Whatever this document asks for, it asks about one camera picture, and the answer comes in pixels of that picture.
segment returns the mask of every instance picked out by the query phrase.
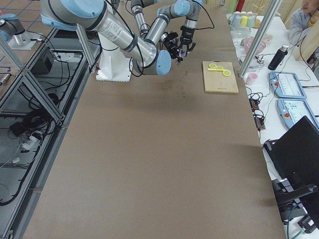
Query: light blue joint cap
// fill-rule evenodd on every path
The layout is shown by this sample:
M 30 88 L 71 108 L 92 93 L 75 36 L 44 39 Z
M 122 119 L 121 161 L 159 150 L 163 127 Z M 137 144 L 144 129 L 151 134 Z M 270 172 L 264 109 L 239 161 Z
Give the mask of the light blue joint cap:
M 178 16 L 186 16 L 189 13 L 190 5 L 187 0 L 178 0 L 174 4 L 174 12 Z
M 156 16 L 159 16 L 161 7 L 157 10 Z
M 166 50 L 159 52 L 158 60 L 156 62 L 156 71 L 159 76 L 164 76 L 170 71 L 171 58 L 170 54 Z
M 71 13 L 82 18 L 95 18 L 103 11 L 103 0 L 61 0 Z
M 2 37 L 2 39 L 4 41 L 9 41 L 10 38 L 11 38 L 11 36 L 8 33 L 4 32 L 4 31 L 0 31 L 0 37 Z
M 47 26 L 50 26 L 53 28 L 57 28 L 57 29 L 61 29 L 61 30 L 66 30 L 66 31 L 76 31 L 76 26 L 61 23 L 59 21 L 50 19 L 42 14 L 41 14 L 41 17 L 42 17 L 42 23 L 44 25 L 47 25 Z
M 3 15 L 1 16 L 1 18 L 2 18 L 3 20 L 18 20 L 18 19 L 19 19 L 19 18 L 18 18 L 16 15 L 14 15 L 13 13 L 3 14 Z
M 194 1 L 196 3 L 199 3 L 200 5 L 203 5 L 203 1 L 202 0 L 192 0 L 192 1 Z

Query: person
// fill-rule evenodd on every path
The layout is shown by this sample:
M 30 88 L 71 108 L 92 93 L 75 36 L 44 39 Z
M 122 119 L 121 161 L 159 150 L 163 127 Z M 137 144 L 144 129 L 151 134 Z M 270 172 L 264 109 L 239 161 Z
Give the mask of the person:
M 311 31 L 311 27 L 319 19 L 319 0 L 303 0 L 302 8 L 292 14 L 289 41 L 293 45 L 300 45 L 304 37 Z M 313 58 L 319 59 L 319 47 L 315 50 Z

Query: gray jacket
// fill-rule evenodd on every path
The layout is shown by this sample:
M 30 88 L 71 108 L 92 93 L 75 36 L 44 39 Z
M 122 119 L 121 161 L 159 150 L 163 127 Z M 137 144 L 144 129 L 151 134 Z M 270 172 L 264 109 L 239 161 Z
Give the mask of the gray jacket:
M 304 14 L 301 8 L 292 14 L 289 30 L 289 41 L 291 44 L 299 45 L 302 39 L 310 32 L 311 28 L 307 28 L 309 19 L 309 14 Z M 315 55 L 319 58 L 319 47 L 316 49 Z

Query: pink cup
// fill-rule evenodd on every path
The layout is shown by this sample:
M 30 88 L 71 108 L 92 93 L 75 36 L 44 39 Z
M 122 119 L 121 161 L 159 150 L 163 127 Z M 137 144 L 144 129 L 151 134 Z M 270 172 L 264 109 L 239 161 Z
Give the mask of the pink cup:
M 256 73 L 249 73 L 246 80 L 246 85 L 251 86 L 258 78 Z

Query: black water bottle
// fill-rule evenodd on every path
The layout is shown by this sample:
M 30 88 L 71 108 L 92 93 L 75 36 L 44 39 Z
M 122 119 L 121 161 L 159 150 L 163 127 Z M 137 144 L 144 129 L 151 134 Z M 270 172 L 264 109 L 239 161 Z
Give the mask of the black water bottle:
M 274 71 L 283 58 L 288 54 L 288 45 L 283 45 L 275 54 L 274 58 L 271 60 L 268 69 Z

